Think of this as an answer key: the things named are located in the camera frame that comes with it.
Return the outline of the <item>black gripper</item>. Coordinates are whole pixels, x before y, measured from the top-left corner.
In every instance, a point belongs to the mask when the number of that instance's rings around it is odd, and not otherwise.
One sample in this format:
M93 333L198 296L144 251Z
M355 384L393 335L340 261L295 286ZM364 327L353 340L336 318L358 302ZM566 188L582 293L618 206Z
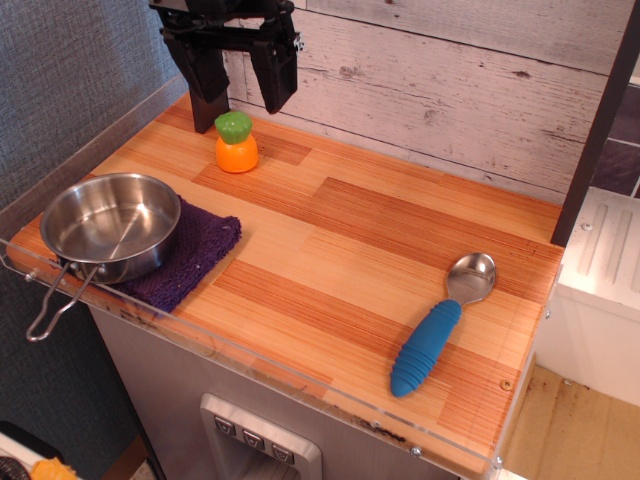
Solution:
M207 103L230 84L222 50L250 51L265 108L279 112L297 91L297 54L291 1L151 1L163 40L191 90Z

